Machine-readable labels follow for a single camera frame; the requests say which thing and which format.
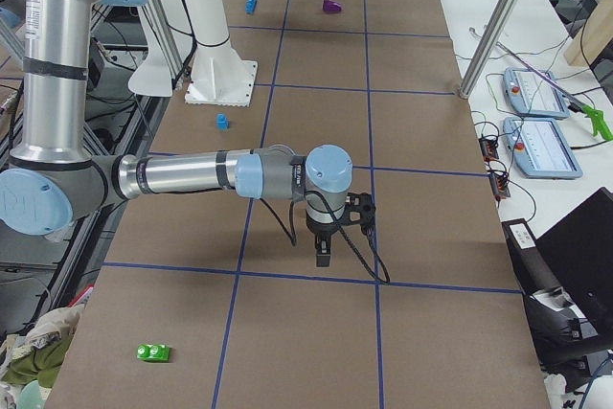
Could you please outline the blue block far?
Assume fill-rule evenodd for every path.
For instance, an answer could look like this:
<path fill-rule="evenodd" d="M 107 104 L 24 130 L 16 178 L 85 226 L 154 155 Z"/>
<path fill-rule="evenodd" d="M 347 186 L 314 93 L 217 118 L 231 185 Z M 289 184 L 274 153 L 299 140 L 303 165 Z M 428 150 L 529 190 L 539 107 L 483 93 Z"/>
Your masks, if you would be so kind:
<path fill-rule="evenodd" d="M 258 0 L 246 0 L 245 1 L 245 12 L 247 14 L 254 14 L 257 8 Z"/>

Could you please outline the blue block near pedestal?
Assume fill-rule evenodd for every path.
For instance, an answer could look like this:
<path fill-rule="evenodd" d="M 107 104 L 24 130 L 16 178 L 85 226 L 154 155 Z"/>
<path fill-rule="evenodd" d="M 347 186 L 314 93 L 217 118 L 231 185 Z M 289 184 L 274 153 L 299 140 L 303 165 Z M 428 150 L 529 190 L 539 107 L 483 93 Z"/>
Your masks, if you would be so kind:
<path fill-rule="evenodd" d="M 218 113 L 216 115 L 216 127 L 219 130 L 227 130 L 230 126 L 229 119 L 223 113 Z"/>

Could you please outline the small circuit board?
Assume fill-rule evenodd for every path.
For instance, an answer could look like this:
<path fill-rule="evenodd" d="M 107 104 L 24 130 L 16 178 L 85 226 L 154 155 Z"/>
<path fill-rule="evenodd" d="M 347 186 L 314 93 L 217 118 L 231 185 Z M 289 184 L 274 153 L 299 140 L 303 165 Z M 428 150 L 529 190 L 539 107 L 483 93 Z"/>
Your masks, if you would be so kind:
<path fill-rule="evenodd" d="M 490 139 L 482 136 L 479 138 L 478 142 L 485 162 L 499 159 L 497 149 L 498 143 L 495 139 Z"/>
<path fill-rule="evenodd" d="M 511 196 L 508 187 L 508 181 L 502 175 L 498 175 L 495 172 L 488 174 L 489 184 L 491 186 L 492 194 L 496 201 L 507 199 Z"/>

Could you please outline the reacher grabber tool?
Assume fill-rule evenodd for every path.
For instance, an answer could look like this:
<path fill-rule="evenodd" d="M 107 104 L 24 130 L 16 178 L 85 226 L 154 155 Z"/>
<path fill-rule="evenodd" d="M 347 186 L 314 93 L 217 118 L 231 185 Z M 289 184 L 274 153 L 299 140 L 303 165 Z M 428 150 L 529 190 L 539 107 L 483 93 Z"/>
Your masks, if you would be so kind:
<path fill-rule="evenodd" d="M 606 121 L 604 119 L 604 115 L 603 115 L 602 111 L 600 111 L 599 109 L 596 109 L 596 108 L 590 106 L 589 104 L 586 104 L 586 103 L 580 101 L 575 95 L 573 95 L 570 92 L 568 92 L 565 89 L 563 89 L 555 80 L 550 78 L 544 72 L 542 72 L 542 71 L 538 70 L 537 68 L 533 67 L 529 62 L 525 61 L 516 52 L 512 51 L 511 49 L 509 49 L 507 46 L 502 44 L 500 41 L 496 41 L 495 42 L 495 46 L 500 48 L 506 54 L 511 55 L 513 58 L 515 58 L 517 61 L 519 61 L 521 64 L 523 64 L 525 68 L 527 68 L 529 71 L 533 72 L 538 77 L 540 77 L 543 81 L 545 81 L 550 87 L 552 87 L 556 91 L 560 92 L 566 98 L 566 100 L 569 102 L 569 104 L 571 106 L 571 109 L 573 111 L 584 113 L 585 116 L 592 123 L 593 135 L 594 136 L 601 135 L 605 142 L 611 142 L 612 141 L 612 132 L 609 129 L 609 127 L 608 127 L 608 125 L 607 125 L 607 123 L 606 123 Z"/>

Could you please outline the green block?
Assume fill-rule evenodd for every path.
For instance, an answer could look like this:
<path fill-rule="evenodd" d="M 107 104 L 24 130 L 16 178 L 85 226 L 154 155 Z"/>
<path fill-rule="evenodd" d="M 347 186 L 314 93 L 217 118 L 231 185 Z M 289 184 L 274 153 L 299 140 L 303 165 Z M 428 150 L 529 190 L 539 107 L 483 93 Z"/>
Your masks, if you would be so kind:
<path fill-rule="evenodd" d="M 171 347 L 166 344 L 140 344 L 136 349 L 136 357 L 145 362 L 161 362 L 170 361 Z"/>

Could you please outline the teach pendant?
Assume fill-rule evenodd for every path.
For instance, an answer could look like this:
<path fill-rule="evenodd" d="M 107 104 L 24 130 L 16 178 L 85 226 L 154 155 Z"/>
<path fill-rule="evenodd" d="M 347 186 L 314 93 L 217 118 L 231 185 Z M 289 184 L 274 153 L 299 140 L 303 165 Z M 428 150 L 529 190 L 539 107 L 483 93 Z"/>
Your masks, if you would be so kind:
<path fill-rule="evenodd" d="M 583 171 L 552 118 L 507 117 L 505 145 L 511 161 L 531 179 L 578 179 Z"/>
<path fill-rule="evenodd" d="M 503 86 L 512 109 L 521 116 L 558 120 L 570 116 L 563 95 L 527 68 L 507 68 Z"/>

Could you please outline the aluminium frame post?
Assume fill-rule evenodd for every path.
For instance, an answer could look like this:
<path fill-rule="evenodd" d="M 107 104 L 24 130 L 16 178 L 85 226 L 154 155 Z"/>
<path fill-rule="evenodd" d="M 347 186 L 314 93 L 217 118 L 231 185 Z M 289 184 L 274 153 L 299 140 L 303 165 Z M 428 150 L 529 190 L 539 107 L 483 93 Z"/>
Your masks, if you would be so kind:
<path fill-rule="evenodd" d="M 483 73 L 496 43 L 509 20 L 512 10 L 518 0 L 498 0 L 489 18 L 485 32 L 479 41 L 477 49 L 470 61 L 467 71 L 462 79 L 458 94 L 468 99 L 478 79 Z"/>

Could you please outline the black laptop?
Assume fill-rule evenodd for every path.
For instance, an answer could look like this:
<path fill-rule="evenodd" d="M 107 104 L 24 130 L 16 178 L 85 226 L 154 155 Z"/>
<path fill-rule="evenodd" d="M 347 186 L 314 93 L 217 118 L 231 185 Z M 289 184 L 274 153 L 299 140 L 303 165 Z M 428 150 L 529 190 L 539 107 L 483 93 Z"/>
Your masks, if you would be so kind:
<path fill-rule="evenodd" d="M 547 368 L 612 347 L 612 192 L 602 187 L 537 238 L 502 223 L 539 361 Z"/>

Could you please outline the purple trapezoid block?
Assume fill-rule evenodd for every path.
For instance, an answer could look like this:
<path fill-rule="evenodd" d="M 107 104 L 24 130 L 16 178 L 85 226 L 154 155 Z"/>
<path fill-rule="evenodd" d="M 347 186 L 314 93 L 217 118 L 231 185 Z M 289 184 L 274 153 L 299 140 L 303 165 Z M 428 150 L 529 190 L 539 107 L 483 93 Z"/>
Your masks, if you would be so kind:
<path fill-rule="evenodd" d="M 325 14 L 337 14 L 343 11 L 343 7 L 339 2 L 334 0 L 323 0 L 322 12 Z"/>

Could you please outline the teach pendant far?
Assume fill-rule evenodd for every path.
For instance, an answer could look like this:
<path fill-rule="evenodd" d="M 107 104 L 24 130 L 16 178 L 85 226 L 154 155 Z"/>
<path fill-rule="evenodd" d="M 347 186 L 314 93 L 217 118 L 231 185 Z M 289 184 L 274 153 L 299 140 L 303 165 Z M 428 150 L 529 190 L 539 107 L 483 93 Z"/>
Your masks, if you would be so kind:
<path fill-rule="evenodd" d="M 527 68 L 507 68 L 503 86 L 512 109 L 521 116 L 558 120 L 570 116 L 563 95 Z"/>

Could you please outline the teach pendant near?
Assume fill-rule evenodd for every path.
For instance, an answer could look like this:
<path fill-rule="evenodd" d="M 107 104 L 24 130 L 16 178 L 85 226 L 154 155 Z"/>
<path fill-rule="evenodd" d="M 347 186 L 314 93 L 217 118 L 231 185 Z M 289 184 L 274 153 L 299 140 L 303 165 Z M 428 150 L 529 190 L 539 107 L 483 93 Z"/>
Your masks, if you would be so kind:
<path fill-rule="evenodd" d="M 507 117 L 505 145 L 511 161 L 531 179 L 578 179 L 583 171 L 552 118 Z"/>

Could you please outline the white pedestal column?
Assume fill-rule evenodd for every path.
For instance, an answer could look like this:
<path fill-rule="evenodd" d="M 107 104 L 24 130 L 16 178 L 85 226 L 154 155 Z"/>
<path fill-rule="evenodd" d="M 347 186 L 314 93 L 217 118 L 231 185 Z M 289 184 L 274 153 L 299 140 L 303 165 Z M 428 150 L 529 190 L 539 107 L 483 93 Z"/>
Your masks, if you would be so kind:
<path fill-rule="evenodd" d="M 233 48 L 222 0 L 185 0 L 196 51 L 186 102 L 247 106 L 258 63 L 240 58 Z"/>

